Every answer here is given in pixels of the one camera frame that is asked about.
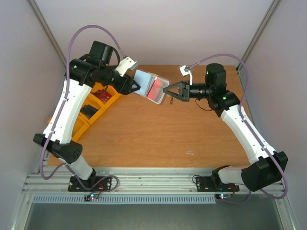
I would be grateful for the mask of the brown leather card holder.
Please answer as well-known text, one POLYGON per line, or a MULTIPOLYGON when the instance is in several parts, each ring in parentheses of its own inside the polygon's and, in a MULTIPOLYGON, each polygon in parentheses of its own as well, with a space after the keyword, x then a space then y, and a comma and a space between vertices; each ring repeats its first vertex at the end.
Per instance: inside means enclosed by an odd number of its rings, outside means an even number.
POLYGON ((170 85, 170 80, 139 69, 136 70, 133 79, 140 86, 140 88, 134 92, 135 94, 155 104, 162 104, 164 102, 165 93, 163 89, 170 85))

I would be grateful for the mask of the red credit card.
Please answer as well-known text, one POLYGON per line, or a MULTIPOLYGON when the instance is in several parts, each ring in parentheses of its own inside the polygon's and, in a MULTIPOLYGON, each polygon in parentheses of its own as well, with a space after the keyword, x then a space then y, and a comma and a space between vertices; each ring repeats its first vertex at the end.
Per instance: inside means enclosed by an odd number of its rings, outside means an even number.
POLYGON ((108 101, 112 97, 112 95, 108 93, 107 91, 95 92, 94 96, 97 97, 101 101, 108 101))

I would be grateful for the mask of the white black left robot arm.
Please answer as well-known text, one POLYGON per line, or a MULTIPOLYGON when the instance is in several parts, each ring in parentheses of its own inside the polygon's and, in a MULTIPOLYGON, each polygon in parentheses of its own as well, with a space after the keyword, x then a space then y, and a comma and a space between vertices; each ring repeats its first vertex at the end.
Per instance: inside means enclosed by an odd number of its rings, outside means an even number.
POLYGON ((51 153, 68 166, 80 178, 80 186, 91 191, 97 179, 93 168, 82 156, 83 147, 72 140, 72 131, 81 107, 97 84, 112 86, 118 93, 128 95, 137 91, 139 84, 126 72, 137 67, 137 61, 118 57, 117 65, 111 66, 112 54, 118 51, 94 41, 90 52, 75 58, 67 65, 63 90, 55 112, 43 133, 35 134, 34 143, 42 147, 42 154, 51 153))

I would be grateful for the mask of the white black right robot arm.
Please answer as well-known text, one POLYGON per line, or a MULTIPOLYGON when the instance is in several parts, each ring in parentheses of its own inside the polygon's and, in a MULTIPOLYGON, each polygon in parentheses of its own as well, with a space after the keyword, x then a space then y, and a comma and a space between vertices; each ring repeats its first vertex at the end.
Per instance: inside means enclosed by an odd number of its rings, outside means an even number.
POLYGON ((163 92, 183 102, 193 98, 206 99, 210 109, 229 126, 243 147, 250 165, 227 165, 213 170, 212 186, 216 190, 222 190, 228 184, 242 184, 255 192, 281 181, 288 157, 283 151, 277 152, 267 143, 240 105, 241 101, 226 88, 226 71, 223 65, 209 64, 204 79, 204 83, 180 81, 165 87, 163 92))

